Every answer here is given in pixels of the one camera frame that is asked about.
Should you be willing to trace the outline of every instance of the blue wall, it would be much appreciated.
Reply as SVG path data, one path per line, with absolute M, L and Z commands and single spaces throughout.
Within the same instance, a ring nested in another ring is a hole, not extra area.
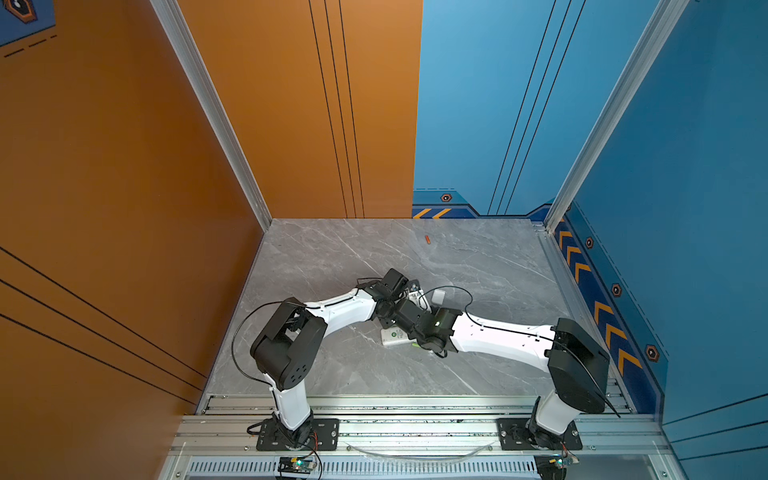
M 691 2 L 576 197 L 664 348 L 691 478 L 765 477 L 766 449 L 715 454 L 768 423 L 712 433 L 768 420 L 767 25 L 766 2 Z
M 414 188 L 483 215 L 554 198 L 656 4 L 425 0 Z

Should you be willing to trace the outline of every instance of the metal vent grille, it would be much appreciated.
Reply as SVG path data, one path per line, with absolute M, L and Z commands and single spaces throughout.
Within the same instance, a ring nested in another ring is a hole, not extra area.
M 275 478 L 278 457 L 194 456 L 187 474 L 193 478 Z M 323 479 L 355 480 L 398 478 L 536 478 L 536 463 L 530 455 L 499 455 L 460 463 L 397 462 L 355 455 L 323 459 Z
M 195 457 L 187 473 L 190 476 L 208 474 L 238 474 L 240 476 L 271 476 L 274 478 L 276 463 L 269 458 Z
M 461 463 L 397 462 L 354 459 L 324 461 L 324 478 L 540 478 L 533 457 L 468 460 Z

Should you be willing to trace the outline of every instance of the gray marble floor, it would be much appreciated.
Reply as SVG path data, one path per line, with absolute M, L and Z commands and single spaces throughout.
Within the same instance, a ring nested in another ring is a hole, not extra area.
M 427 244 L 429 235 L 431 244 Z M 295 296 L 323 300 L 351 290 L 355 278 L 395 268 L 425 290 L 454 284 L 472 292 L 477 316 L 531 325 L 568 316 L 528 220 L 275 220 L 234 316 L 235 325 L 265 302 Z M 445 306 L 462 308 L 466 294 L 446 289 Z M 274 311 L 251 317 L 235 342 L 238 363 L 258 369 L 251 342 Z M 545 395 L 547 373 L 478 353 L 439 359 L 410 344 L 384 347 L 378 322 L 357 323 L 323 341 L 306 377 L 310 395 Z M 206 388 L 208 395 L 268 395 L 230 358 L 230 328 Z

